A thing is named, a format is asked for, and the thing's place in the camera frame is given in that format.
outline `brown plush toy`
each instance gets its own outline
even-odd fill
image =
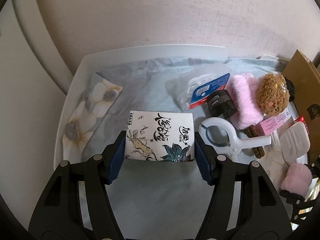
[[[283,75],[267,74],[257,90],[257,103],[269,116],[282,113],[289,104],[289,91]]]

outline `cardboard box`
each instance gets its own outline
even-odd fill
[[[282,72],[295,86],[294,104],[309,128],[309,163],[320,155],[320,73],[300,51],[296,51]]]

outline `pink plush slipper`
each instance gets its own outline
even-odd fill
[[[306,197],[311,181],[312,174],[309,168],[303,164],[294,163],[289,167],[281,189]]]
[[[260,80],[251,73],[234,75],[230,78],[228,92],[238,111],[230,117],[234,127],[243,130],[263,120],[263,113],[256,102],[256,91]]]

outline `blue gripper pad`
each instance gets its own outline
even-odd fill
[[[208,162],[204,152],[195,138],[195,159],[200,170],[202,179],[208,183],[209,186],[213,186],[211,177],[211,164]]]
[[[110,161],[109,165],[109,174],[107,181],[111,184],[119,174],[123,160],[124,160],[124,146],[125,146],[125,136],[122,138],[118,148],[115,150],[115,153]]]

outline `plastic packaging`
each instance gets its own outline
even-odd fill
[[[182,73],[177,80],[176,97],[182,110],[192,109],[206,102],[208,95],[224,89],[231,69],[222,62],[199,65]]]

